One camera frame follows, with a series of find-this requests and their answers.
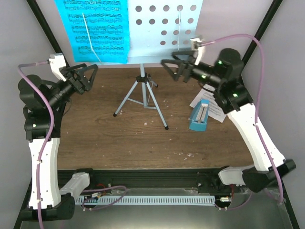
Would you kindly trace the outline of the white sheet music page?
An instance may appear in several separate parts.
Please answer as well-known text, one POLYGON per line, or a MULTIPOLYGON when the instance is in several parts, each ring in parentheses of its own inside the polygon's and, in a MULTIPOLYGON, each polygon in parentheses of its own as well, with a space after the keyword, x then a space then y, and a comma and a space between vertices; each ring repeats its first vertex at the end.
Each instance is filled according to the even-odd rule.
POLYGON ((195 106, 201 101, 201 100, 208 100, 209 101, 209 110, 208 115, 209 117, 213 118, 214 120, 223 123, 226 115, 224 114, 223 110, 220 108, 220 106, 215 102, 215 99, 213 97, 213 93, 209 92, 206 89, 201 89, 197 96, 192 100, 192 102, 189 104, 190 107, 195 108, 195 106))

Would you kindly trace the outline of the blue metronome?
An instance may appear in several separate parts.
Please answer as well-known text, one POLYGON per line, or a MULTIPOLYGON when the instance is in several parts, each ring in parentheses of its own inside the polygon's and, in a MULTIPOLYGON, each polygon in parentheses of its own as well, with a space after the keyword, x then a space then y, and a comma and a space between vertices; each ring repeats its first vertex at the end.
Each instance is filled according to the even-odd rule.
POLYGON ((191 112, 189 118, 189 129, 203 132, 207 127, 209 101, 200 100, 191 112))

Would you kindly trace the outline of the blue sheet music page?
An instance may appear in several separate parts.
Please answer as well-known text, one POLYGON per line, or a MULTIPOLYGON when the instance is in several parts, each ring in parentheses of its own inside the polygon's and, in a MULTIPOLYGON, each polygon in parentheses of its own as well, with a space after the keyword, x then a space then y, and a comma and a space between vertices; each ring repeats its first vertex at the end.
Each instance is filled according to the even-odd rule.
POLYGON ((130 50, 126 0, 55 2, 75 62, 126 64, 130 50))

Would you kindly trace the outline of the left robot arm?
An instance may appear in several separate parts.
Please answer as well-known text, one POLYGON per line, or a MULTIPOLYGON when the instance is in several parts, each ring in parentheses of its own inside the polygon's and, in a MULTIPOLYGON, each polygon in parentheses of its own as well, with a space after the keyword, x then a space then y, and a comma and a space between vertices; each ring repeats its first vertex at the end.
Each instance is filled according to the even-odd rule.
POLYGON ((25 104, 24 130, 31 153, 31 194, 28 207, 21 211, 24 221, 71 219, 75 211, 75 200, 81 192, 88 193, 97 188, 97 180, 88 172, 76 173, 59 188, 57 156, 61 137, 61 123, 66 104, 74 94, 91 90, 98 71, 93 64, 74 67, 59 67, 59 80, 46 81, 37 75, 26 76, 18 66, 22 79, 18 83, 20 99, 25 104))

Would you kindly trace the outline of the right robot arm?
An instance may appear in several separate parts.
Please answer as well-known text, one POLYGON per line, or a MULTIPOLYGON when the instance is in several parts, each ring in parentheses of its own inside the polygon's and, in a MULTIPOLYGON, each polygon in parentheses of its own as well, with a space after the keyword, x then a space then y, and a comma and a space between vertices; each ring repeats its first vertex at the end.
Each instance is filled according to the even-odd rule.
POLYGON ((226 167, 212 179, 212 188, 223 192, 229 185, 247 186, 257 193, 296 168, 292 159, 285 159, 276 148, 259 118, 257 106, 245 86, 239 82, 244 62, 237 50, 220 51, 213 66, 200 62, 195 51, 172 52, 172 59, 161 60, 174 81, 182 76, 214 88, 213 98, 241 134, 253 159, 248 167, 226 167))

